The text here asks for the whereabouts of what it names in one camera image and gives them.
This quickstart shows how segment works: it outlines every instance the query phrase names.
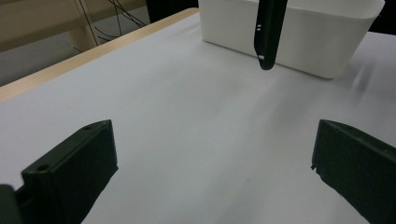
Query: cable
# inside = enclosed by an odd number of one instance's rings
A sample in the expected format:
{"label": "cable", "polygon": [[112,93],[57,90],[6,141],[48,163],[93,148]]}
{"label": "cable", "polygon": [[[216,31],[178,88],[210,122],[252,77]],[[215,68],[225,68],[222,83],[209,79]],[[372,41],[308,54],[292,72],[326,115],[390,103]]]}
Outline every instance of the cable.
{"label": "cable", "polygon": [[[84,8],[84,6],[82,5],[81,0],[79,0],[79,4],[81,5],[82,11],[84,12],[85,19],[87,20],[87,23],[88,23],[88,25],[90,26],[91,33],[92,33],[93,36],[95,36],[95,32],[94,32],[93,29],[92,29],[90,20],[88,19],[88,16],[87,16],[87,12],[85,11],[85,8]],[[96,38],[94,38],[93,40],[95,41],[96,46],[99,46],[99,44],[96,42]]]}
{"label": "cable", "polygon": [[140,24],[141,24],[142,26],[145,26],[145,25],[146,25],[146,24],[143,23],[141,20],[139,20],[137,17],[135,17],[135,16],[133,16],[132,14],[130,14],[130,13],[122,6],[122,4],[119,2],[119,0],[116,0],[116,1],[117,1],[117,3],[119,4],[119,6],[121,7],[121,10],[122,10],[122,11],[124,11],[127,15],[129,15],[129,16],[132,17],[132,18],[134,18],[135,20],[139,21]]}
{"label": "cable", "polygon": [[122,11],[121,15],[124,16],[126,19],[133,21],[134,24],[136,24],[139,28],[142,28],[144,26],[146,26],[145,23],[143,23],[141,20],[139,20],[137,17],[133,16],[131,13],[129,13],[128,11],[126,11],[126,9],[120,4],[119,1],[117,1],[118,5],[116,5],[116,3],[114,2],[114,0],[107,0],[109,3],[111,3],[113,6],[117,7],[118,9],[120,9]]}
{"label": "cable", "polygon": [[114,5],[114,9],[116,10],[117,22],[119,23],[120,36],[122,36],[121,25],[120,25],[120,18],[119,18],[119,12],[117,11],[117,6],[116,6],[116,4],[114,3],[114,0],[113,0],[112,4]]}
{"label": "cable", "polygon": [[75,49],[76,51],[82,53],[82,50],[80,50],[80,49],[78,49],[78,48],[76,48],[76,47],[73,47],[73,49]]}
{"label": "cable", "polygon": [[103,40],[105,40],[105,41],[111,41],[111,40],[109,40],[109,39],[106,39],[106,38],[104,38],[104,37],[101,37],[101,36],[98,36],[98,38],[100,38],[100,39],[103,39]]}
{"label": "cable", "polygon": [[120,36],[116,36],[116,35],[108,35],[108,34],[106,34],[105,32],[99,30],[96,26],[95,26],[95,29],[96,29],[97,31],[99,31],[102,35],[105,35],[105,36],[108,36],[108,37],[112,37],[112,38],[118,38],[118,37],[120,37]]}

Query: white storage box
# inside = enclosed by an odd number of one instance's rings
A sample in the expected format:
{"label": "white storage box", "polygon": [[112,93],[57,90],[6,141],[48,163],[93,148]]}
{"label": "white storage box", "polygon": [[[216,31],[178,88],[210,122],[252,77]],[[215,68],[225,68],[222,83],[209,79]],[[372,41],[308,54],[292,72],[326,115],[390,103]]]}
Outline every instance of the white storage box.
{"label": "white storage box", "polygon": [[[199,0],[204,40],[255,56],[258,2]],[[276,63],[319,77],[339,76],[384,4],[383,0],[289,0]]]}

